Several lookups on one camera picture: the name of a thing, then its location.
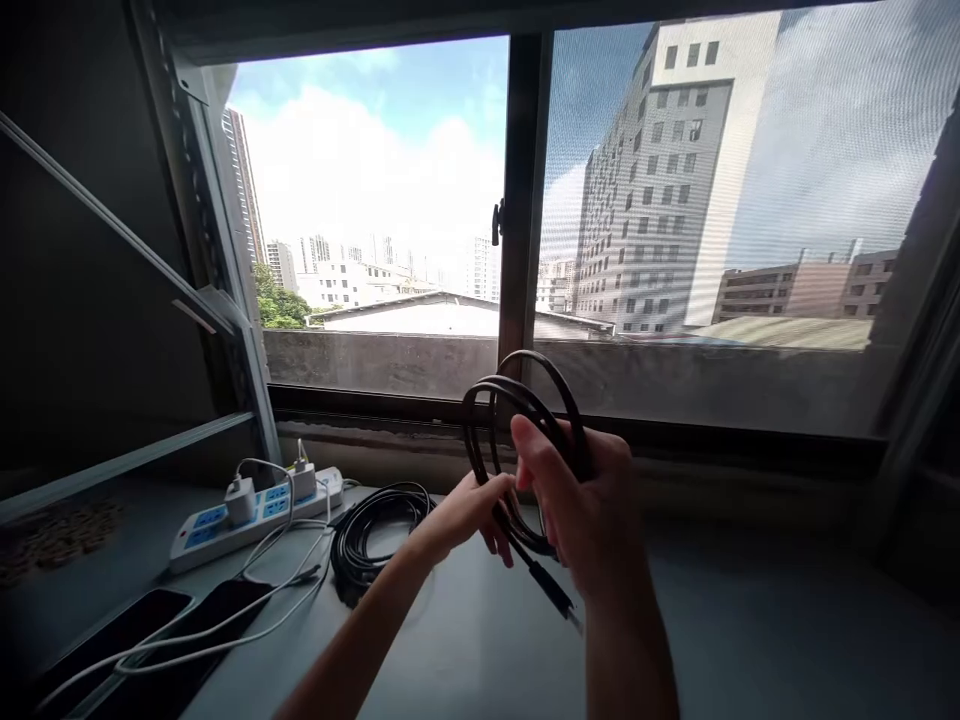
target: sky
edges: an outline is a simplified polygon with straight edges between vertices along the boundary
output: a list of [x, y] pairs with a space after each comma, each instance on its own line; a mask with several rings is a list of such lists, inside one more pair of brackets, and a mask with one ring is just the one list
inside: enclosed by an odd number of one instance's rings
[[[649, 25], [555, 38], [541, 258], [572, 258], [583, 169]], [[249, 63], [245, 116], [268, 238], [391, 235], [443, 265], [502, 196], [507, 38]], [[785, 13], [727, 267], [896, 247], [960, 83], [948, 0]]]

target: right hand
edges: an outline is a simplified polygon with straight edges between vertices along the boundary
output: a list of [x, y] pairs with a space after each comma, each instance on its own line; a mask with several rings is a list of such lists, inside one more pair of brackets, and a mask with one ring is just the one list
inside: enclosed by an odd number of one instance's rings
[[[558, 421], [569, 431], [569, 424]], [[519, 455], [517, 489], [533, 487], [547, 540], [588, 604], [618, 602], [639, 572], [649, 577], [630, 448], [586, 430], [596, 477], [580, 484], [553, 444], [522, 415], [510, 422]]]

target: plug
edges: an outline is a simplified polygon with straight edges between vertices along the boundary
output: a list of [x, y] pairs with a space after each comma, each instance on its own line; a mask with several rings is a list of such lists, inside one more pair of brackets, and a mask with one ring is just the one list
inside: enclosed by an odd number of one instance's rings
[[256, 514], [254, 495], [253, 479], [242, 478], [239, 474], [227, 487], [223, 502], [227, 506], [227, 517], [234, 527], [253, 520]]

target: left hand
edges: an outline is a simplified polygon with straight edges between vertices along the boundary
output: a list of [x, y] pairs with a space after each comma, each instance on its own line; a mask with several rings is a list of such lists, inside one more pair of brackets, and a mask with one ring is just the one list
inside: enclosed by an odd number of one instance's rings
[[424, 550], [436, 564], [480, 530], [490, 553], [499, 552], [504, 564], [511, 567], [510, 546], [492, 511], [503, 494], [513, 488], [514, 482], [513, 475], [501, 473], [479, 486], [473, 473], [467, 473], [453, 492], [414, 529], [407, 542]]

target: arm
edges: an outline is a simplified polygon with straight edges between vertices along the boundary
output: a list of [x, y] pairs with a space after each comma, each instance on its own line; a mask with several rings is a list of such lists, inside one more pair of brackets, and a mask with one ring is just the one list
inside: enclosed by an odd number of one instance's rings
[[511, 431], [520, 456], [517, 486], [536, 492], [547, 539], [586, 606], [588, 716], [678, 718], [630, 449], [616, 436], [587, 430], [597, 476], [581, 485], [533, 423], [516, 416]]
[[470, 473], [427, 515], [287, 698], [277, 720], [357, 716], [430, 571], [489, 523], [491, 509], [512, 483], [509, 475], [498, 475], [477, 487]]

